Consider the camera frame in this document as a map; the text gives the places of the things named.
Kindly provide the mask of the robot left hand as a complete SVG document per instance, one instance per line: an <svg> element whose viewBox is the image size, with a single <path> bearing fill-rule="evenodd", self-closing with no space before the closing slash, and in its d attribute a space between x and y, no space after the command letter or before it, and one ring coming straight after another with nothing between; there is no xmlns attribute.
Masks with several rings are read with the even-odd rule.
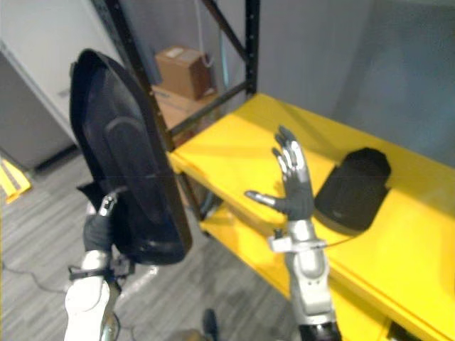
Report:
<svg viewBox="0 0 455 341"><path fill-rule="evenodd" d="M117 195L105 195L98 209L89 202L86 207L86 218L82 228L82 242L86 252L100 251L106 254L112 252L113 215L117 206Z"/></svg>

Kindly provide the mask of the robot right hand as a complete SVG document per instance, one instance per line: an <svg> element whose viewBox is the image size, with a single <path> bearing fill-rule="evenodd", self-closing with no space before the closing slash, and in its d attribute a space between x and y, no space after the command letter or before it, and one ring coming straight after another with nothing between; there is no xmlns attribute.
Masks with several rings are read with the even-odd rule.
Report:
<svg viewBox="0 0 455 341"><path fill-rule="evenodd" d="M295 135L280 125L274 135L280 148L272 148L284 187L284 197L247 190L244 196L287 216L289 221L309 220L314 212L314 195L308 163Z"/></svg>

